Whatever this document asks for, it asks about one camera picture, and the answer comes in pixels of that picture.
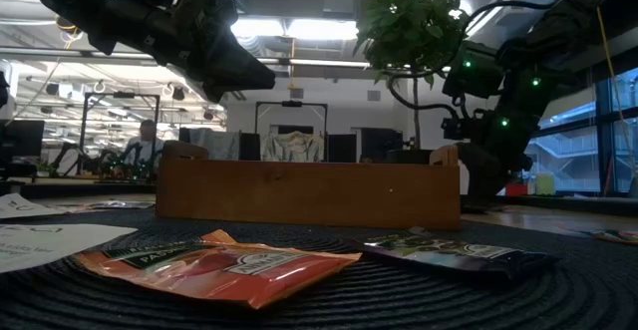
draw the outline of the potted plant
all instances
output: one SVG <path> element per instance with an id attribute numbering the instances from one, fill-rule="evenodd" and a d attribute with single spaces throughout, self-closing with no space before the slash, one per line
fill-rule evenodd
<path id="1" fill-rule="evenodd" d="M 457 52 L 468 19 L 469 15 L 461 10 L 461 0 L 370 0 L 366 15 L 357 23 L 359 34 L 354 53 L 364 46 L 364 56 L 377 70 L 375 84 L 384 77 L 392 82 L 390 76 L 396 74 L 414 78 L 414 103 L 418 105 L 418 75 L 434 70 L 439 77 L 446 77 L 440 69 Z M 432 87 L 434 75 L 425 74 L 425 82 Z M 414 149 L 418 153 L 421 149 L 418 110 L 414 123 Z"/>

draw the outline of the wooden box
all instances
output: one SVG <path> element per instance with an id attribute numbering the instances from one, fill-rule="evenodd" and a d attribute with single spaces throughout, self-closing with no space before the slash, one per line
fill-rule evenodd
<path id="1" fill-rule="evenodd" d="M 456 230 L 456 149 L 442 165 L 209 161 L 205 149 L 166 142 L 157 216 L 287 224 Z"/>

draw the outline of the paper sheet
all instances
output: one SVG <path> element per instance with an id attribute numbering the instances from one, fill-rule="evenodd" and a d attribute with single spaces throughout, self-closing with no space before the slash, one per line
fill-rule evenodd
<path id="1" fill-rule="evenodd" d="M 67 212 L 67 210 L 50 208 L 33 203 L 23 198 L 18 193 L 0 196 L 0 219 L 37 215 L 55 215 Z"/>
<path id="2" fill-rule="evenodd" d="M 50 263 L 134 231 L 93 224 L 0 224 L 0 273 Z"/>

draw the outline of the person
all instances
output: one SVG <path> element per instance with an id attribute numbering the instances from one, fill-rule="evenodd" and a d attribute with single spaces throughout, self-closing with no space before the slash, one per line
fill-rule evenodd
<path id="1" fill-rule="evenodd" d="M 151 120 L 145 120 L 140 124 L 140 135 L 133 137 L 127 143 L 127 149 L 134 144 L 140 144 L 142 149 L 140 150 L 139 162 L 148 161 L 151 159 L 153 151 L 153 138 L 156 138 L 157 134 L 156 123 Z M 156 154 L 163 149 L 163 141 L 156 138 Z M 124 160 L 125 165 L 133 165 L 136 159 L 136 151 L 132 150 Z M 156 157 L 156 167 L 159 164 L 159 157 Z"/>

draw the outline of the workstation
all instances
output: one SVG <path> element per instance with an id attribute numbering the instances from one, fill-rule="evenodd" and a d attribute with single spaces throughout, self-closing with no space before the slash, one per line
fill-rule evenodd
<path id="1" fill-rule="evenodd" d="M 0 0 L 0 328 L 635 328 L 629 4 Z"/>

